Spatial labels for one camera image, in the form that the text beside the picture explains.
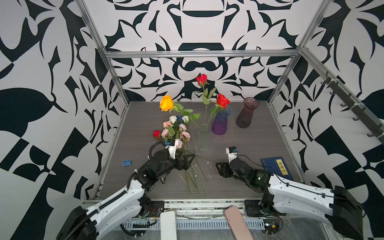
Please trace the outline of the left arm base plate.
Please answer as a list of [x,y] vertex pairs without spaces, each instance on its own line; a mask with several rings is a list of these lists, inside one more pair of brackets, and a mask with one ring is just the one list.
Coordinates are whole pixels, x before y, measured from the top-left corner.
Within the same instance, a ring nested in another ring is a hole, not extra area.
[[165,202],[164,201],[151,201],[146,203],[142,208],[141,215],[146,218],[157,218],[161,213],[164,212]]

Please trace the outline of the small red artificial rose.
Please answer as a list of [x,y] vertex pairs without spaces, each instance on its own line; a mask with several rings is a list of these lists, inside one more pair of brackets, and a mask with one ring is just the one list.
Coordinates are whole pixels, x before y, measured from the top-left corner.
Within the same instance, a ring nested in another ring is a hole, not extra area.
[[202,88],[202,101],[205,105],[205,113],[204,113],[204,123],[201,125],[201,130],[203,133],[207,133],[209,131],[209,124],[211,119],[219,112],[221,107],[216,103],[215,106],[210,111],[210,118],[207,120],[208,108],[212,103],[212,96],[216,92],[216,88],[213,88],[210,92],[206,85],[208,84],[208,77],[204,74],[198,76],[196,78],[198,85]]

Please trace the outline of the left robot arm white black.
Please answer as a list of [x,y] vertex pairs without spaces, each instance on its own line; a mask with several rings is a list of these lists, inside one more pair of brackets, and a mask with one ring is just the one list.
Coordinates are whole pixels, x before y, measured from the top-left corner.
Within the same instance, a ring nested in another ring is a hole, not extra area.
[[148,160],[130,175],[127,185],[107,199],[69,214],[57,235],[58,240],[101,240],[125,221],[144,217],[152,201],[147,196],[157,182],[165,183],[172,170],[188,170],[194,154],[177,149],[177,140],[163,140],[149,149]]

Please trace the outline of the orange artificial rose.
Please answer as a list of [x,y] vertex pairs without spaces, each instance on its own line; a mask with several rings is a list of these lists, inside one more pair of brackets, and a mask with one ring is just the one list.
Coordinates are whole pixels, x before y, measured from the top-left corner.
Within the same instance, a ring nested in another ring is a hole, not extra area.
[[195,112],[193,109],[184,108],[182,104],[175,103],[171,96],[163,96],[160,101],[159,108],[162,110],[162,112],[171,113],[172,111],[174,111],[180,113],[182,123],[184,123],[185,125],[192,123],[198,128],[198,130],[203,131],[203,127],[197,123],[197,120],[200,119],[201,114]]

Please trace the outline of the purple blue glass vase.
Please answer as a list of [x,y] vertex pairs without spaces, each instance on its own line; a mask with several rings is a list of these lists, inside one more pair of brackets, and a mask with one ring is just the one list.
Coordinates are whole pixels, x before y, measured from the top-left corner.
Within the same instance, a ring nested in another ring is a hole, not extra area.
[[215,135],[224,135],[228,128],[228,117],[232,114],[232,109],[227,106],[225,109],[220,110],[212,123],[211,130]]

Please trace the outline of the clear glass vase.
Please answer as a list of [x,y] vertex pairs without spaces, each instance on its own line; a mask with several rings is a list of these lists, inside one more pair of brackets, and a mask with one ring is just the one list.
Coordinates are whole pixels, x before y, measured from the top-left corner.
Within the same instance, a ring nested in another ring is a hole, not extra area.
[[198,132],[198,149],[208,151],[211,145],[211,132],[208,124],[202,124]]

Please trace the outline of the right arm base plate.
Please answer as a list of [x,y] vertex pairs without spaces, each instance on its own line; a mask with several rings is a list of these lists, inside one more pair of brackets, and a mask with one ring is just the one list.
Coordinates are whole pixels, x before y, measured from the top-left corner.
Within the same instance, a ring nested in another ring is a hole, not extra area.
[[265,210],[261,204],[261,200],[245,200],[245,212],[248,217],[268,217],[270,212]]

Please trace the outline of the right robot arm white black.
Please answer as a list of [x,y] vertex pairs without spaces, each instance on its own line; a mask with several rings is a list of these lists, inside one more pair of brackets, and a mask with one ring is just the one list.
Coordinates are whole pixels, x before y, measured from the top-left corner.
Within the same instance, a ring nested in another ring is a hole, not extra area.
[[364,207],[343,187],[327,189],[301,184],[254,169],[239,158],[217,163],[216,168],[223,178],[241,181],[254,192],[263,194],[259,202],[262,212],[302,216],[330,225],[346,238],[364,238]]

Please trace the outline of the bunch of artificial flowers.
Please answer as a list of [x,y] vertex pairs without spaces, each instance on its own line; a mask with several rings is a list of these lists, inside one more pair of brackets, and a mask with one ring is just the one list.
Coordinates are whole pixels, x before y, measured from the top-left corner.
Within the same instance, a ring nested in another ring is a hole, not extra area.
[[[192,137],[188,129],[188,123],[190,119],[188,116],[177,117],[170,116],[169,119],[163,122],[163,128],[161,130],[155,130],[153,137],[156,140],[163,140],[165,144],[170,144],[171,141],[176,142],[176,153],[181,154],[182,157],[190,157],[194,150],[190,150],[188,147],[189,143],[192,143]],[[181,178],[186,185],[187,193],[194,191],[199,194],[199,188],[207,193],[208,190],[204,186],[202,177],[205,175],[203,171],[197,171],[198,166],[197,157],[192,160],[191,166],[187,170],[183,170]]]

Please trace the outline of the large red artificial rose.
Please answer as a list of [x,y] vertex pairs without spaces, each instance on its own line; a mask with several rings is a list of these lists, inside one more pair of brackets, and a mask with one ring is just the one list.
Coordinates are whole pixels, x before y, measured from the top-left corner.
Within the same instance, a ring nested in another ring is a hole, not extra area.
[[220,107],[221,109],[220,110],[223,110],[225,109],[227,106],[229,106],[230,104],[230,100],[227,99],[224,95],[222,94],[219,94],[218,97],[217,97],[217,102],[216,102]]

